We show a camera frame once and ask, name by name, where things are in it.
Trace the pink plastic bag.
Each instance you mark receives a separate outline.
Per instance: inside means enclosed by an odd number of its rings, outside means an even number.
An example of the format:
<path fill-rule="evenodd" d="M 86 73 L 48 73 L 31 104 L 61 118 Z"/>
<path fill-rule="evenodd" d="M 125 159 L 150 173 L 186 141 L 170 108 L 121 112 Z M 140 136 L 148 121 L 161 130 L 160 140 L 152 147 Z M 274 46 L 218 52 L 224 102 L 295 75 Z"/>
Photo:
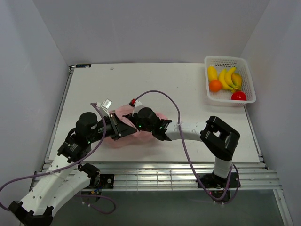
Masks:
<path fill-rule="evenodd" d="M 111 113 L 115 113 L 117 118 L 124 122 L 126 125 L 134 127 L 137 129 L 134 124 L 125 117 L 125 115 L 129 115 L 133 112 L 133 108 L 127 104 L 117 108 L 115 111 L 111 111 Z M 155 137 L 151 134 L 151 132 L 146 131 L 137 131 L 134 134 L 122 137 L 118 140 L 113 140 L 110 137 L 104 139 L 104 143 L 106 146 L 110 148 L 121 148 L 127 145 L 137 145 L 148 143 L 154 141 Z"/>

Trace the orange fake orange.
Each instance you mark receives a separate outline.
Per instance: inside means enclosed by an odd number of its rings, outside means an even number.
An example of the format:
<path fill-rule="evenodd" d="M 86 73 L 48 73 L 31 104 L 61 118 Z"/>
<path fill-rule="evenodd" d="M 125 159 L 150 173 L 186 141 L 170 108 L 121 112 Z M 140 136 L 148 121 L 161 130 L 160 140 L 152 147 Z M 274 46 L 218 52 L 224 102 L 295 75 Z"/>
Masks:
<path fill-rule="evenodd" d="M 219 80 L 212 80 L 209 82 L 209 90 L 213 93 L 217 93 L 222 89 L 222 83 Z"/>

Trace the yellow fake banana bunch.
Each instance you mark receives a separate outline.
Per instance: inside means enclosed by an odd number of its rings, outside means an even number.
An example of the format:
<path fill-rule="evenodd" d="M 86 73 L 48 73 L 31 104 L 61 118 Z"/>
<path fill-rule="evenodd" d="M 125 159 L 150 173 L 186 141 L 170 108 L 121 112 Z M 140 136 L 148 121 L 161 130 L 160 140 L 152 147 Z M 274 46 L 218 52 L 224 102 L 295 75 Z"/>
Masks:
<path fill-rule="evenodd" d="M 236 69 L 236 67 L 232 67 L 228 70 L 226 68 L 223 68 L 218 78 L 222 83 L 222 88 L 224 90 L 231 91 L 232 93 L 240 91 L 238 89 L 235 89 L 235 85 L 233 84 L 231 79 L 231 76 L 236 71 Z"/>

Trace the red orange fake fruit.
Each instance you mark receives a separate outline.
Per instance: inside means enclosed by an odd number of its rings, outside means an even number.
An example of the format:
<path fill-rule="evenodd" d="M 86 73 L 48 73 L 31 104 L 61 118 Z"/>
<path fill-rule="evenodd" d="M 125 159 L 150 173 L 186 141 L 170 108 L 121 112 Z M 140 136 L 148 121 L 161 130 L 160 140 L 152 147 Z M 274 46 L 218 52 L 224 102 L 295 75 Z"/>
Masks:
<path fill-rule="evenodd" d="M 232 94 L 231 100 L 237 100 L 237 101 L 246 101 L 246 95 L 242 91 L 238 91 Z"/>

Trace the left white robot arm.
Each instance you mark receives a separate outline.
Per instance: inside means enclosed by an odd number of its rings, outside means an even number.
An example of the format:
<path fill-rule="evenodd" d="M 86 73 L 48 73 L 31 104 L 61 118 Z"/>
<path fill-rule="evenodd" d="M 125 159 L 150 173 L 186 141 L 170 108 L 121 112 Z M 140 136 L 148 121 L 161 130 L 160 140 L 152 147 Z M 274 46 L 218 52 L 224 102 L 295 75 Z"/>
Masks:
<path fill-rule="evenodd" d="M 100 171 L 94 165 L 81 164 L 91 152 L 91 144 L 106 137 L 113 140 L 132 135 L 134 126 L 115 114 L 98 120 L 96 114 L 83 113 L 58 149 L 47 172 L 20 201 L 13 201 L 9 211 L 25 226 L 48 226 L 56 212 L 83 188 L 100 183 Z"/>

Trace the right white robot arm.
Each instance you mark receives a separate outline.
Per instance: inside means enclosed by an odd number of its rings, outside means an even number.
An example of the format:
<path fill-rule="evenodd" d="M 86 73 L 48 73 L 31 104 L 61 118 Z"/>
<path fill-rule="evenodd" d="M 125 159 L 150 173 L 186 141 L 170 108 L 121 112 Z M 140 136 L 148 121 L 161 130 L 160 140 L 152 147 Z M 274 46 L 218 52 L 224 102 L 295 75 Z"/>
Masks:
<path fill-rule="evenodd" d="M 144 107 L 125 116 L 139 131 L 146 131 L 161 141 L 191 140 L 203 142 L 215 156 L 212 174 L 201 176 L 206 188 L 225 187 L 229 182 L 232 157 L 240 139 L 240 133 L 217 116 L 210 116 L 204 123 L 178 124 L 160 119 L 150 108 Z"/>

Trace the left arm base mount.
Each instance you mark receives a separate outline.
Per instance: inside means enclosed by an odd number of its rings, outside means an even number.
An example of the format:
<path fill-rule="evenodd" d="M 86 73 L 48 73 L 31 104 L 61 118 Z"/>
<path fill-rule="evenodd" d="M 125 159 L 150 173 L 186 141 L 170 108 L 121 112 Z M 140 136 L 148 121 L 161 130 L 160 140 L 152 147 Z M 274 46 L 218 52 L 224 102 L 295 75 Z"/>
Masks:
<path fill-rule="evenodd" d="M 96 208 L 92 204 L 92 200 L 95 202 L 98 200 L 110 201 L 113 208 L 116 208 L 116 203 L 113 199 L 102 196 L 102 189 L 113 188 L 114 186 L 114 175 L 113 174 L 102 174 L 100 170 L 90 163 L 80 164 L 78 166 L 77 176 L 78 181 L 80 181 L 80 188 L 75 193 L 76 197 L 80 197 L 82 202 L 89 207 Z"/>

